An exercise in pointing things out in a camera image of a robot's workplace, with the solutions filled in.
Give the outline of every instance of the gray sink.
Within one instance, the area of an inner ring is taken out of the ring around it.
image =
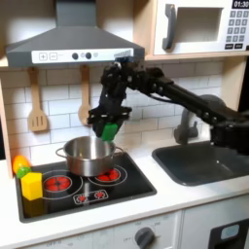
[[[153,158],[175,182],[185,186],[249,175],[249,157],[209,142],[156,149]]]

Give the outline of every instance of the white brick wall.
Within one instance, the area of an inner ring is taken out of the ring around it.
[[[196,94],[221,95],[222,60],[184,60],[161,63],[152,61],[147,66],[161,68],[175,84]],[[100,76],[104,64],[90,68],[90,103],[98,105],[102,86]],[[40,70],[41,104],[48,116],[49,129],[32,133],[28,130],[27,117],[32,110],[31,90],[28,74],[24,69],[0,71],[3,86],[8,132],[12,156],[23,154],[34,164],[61,160],[55,150],[72,138],[93,135],[89,127],[82,126],[78,110],[82,104],[81,72],[78,67],[44,67]],[[131,143],[139,146],[141,142],[172,138],[173,129],[180,123],[181,106],[157,102],[137,91],[127,90],[124,105],[131,106],[130,120],[124,123],[115,142],[123,146]],[[198,129],[208,132],[196,117]]]

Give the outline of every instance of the range hood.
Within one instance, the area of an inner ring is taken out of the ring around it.
[[[95,0],[56,0],[56,28],[7,47],[10,67],[144,58],[144,48],[96,26]]]

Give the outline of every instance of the white microwave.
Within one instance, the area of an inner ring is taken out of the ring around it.
[[[249,50],[249,0],[158,0],[154,54]]]

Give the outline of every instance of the microwave keypad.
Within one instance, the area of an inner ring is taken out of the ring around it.
[[[230,13],[226,50],[241,50],[245,40],[249,11],[234,11]]]

